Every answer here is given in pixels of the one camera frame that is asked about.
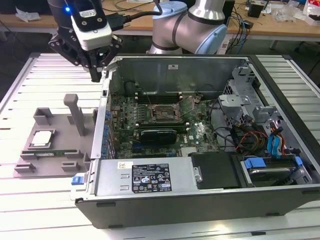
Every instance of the blue cable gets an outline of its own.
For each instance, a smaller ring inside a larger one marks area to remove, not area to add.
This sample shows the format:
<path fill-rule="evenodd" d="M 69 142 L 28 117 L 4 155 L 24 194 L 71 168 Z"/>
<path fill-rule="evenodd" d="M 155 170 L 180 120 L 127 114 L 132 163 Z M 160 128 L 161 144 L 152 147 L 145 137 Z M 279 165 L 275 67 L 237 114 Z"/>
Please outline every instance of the blue cable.
<path fill-rule="evenodd" d="M 243 30 L 245 31 L 245 30 L 246 30 L 246 27 L 245 27 L 244 20 L 243 20 L 242 18 L 240 18 L 240 20 L 241 20 L 242 28 L 243 28 Z M 246 34 L 244 34 L 244 37 L 243 37 L 243 39 L 242 39 L 242 43 L 241 43 L 240 47 L 238 48 L 238 50 L 236 51 L 236 54 L 237 54 L 237 55 L 239 54 L 239 52 L 241 51 L 242 47 L 243 47 L 244 44 L 245 44 L 245 40 L 246 40 L 246 37 L 245 37 L 245 36 L 246 36 Z"/>
<path fill-rule="evenodd" d="M 233 18 L 233 19 L 238 19 L 239 21 L 241 21 L 242 29 L 243 29 L 243 30 L 246 30 L 245 23 L 244 23 L 244 20 L 242 19 L 242 17 L 234 17 L 234 16 L 231 16 L 231 18 Z M 242 47 L 244 46 L 244 44 L 245 44 L 245 39 L 246 39 L 246 34 L 244 34 L 243 39 L 241 40 L 241 45 L 240 45 L 240 47 L 238 48 L 238 50 L 236 51 L 236 54 L 237 54 L 237 55 L 239 54 L 240 50 L 241 50 Z"/>

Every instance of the circuit board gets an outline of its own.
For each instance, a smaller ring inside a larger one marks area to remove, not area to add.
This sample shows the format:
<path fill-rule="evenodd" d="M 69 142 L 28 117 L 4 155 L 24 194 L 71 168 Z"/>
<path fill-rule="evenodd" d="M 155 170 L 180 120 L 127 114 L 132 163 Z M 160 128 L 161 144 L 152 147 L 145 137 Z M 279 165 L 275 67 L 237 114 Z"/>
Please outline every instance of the circuit board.
<path fill-rule="evenodd" d="M 134 97 L 113 95 L 112 122 L 119 141 L 115 147 L 117 159 L 186 157 L 191 152 L 219 150 L 208 122 L 208 102 L 195 103 L 194 95 L 184 95 L 174 104 L 139 104 Z M 177 130 L 173 144 L 144 145 L 141 132 L 152 129 Z"/>

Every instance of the motherboard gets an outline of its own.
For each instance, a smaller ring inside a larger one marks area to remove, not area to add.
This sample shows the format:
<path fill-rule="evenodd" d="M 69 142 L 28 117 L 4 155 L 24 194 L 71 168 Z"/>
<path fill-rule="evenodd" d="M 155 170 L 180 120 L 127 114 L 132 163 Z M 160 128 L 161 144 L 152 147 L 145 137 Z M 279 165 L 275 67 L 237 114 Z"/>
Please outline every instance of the motherboard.
<path fill-rule="evenodd" d="M 116 159 L 186 157 L 219 150 L 210 100 L 195 94 L 111 96 Z"/>

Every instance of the warning label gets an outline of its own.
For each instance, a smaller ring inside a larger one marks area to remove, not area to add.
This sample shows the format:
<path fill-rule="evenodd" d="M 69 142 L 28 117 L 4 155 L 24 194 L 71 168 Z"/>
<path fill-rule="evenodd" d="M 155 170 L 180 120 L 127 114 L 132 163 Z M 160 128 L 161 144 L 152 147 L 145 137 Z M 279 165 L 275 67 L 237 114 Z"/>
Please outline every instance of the warning label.
<path fill-rule="evenodd" d="M 132 165 L 132 192 L 157 193 L 172 191 L 169 164 Z"/>

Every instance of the slotted metal platform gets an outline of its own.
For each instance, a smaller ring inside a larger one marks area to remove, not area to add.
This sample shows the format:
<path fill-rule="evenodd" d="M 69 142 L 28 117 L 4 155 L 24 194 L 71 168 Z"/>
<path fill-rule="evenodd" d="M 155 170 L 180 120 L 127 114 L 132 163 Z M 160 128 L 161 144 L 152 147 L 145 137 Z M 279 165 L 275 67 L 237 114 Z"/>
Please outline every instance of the slotted metal platform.
<path fill-rule="evenodd" d="M 319 134 L 315 129 L 320 122 L 319 94 L 310 89 L 313 86 L 310 80 L 303 78 L 304 73 L 297 72 L 300 71 L 298 68 L 294 69 L 294 62 L 281 56 L 258 57 L 306 124 L 310 123 L 312 133 L 315 136 Z M 94 228 L 70 200 L 69 177 L 14 179 L 14 166 L 34 125 L 32 117 L 35 109 L 50 107 L 53 114 L 67 114 L 69 109 L 62 102 L 65 93 L 77 93 L 79 106 L 84 113 L 89 113 L 99 105 L 101 87 L 101 83 L 91 82 L 89 73 L 57 54 L 31 57 L 25 64 L 0 103 L 0 239 L 320 238 L 320 201 L 310 202 L 279 217 L 101 230 Z"/>
<path fill-rule="evenodd" d="M 281 55 L 258 55 L 257 57 L 320 143 L 319 88 L 293 60 L 284 59 Z M 268 103 L 273 105 L 263 86 L 260 89 Z"/>

